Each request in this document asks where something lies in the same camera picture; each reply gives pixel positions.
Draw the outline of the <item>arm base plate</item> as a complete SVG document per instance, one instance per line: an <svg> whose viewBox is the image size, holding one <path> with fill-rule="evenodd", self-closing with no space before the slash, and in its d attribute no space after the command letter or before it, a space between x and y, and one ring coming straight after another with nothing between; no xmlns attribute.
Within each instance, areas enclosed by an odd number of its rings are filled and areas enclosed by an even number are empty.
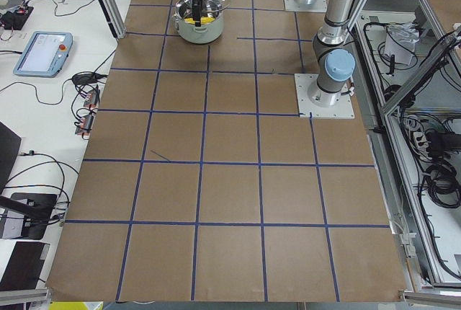
<svg viewBox="0 0 461 310"><path fill-rule="evenodd" d="M350 94L327 93L318 87L317 74L295 74L298 115L301 118L354 119Z"/></svg>
<svg viewBox="0 0 461 310"><path fill-rule="evenodd" d="M284 0L285 11L325 13L326 0Z"/></svg>

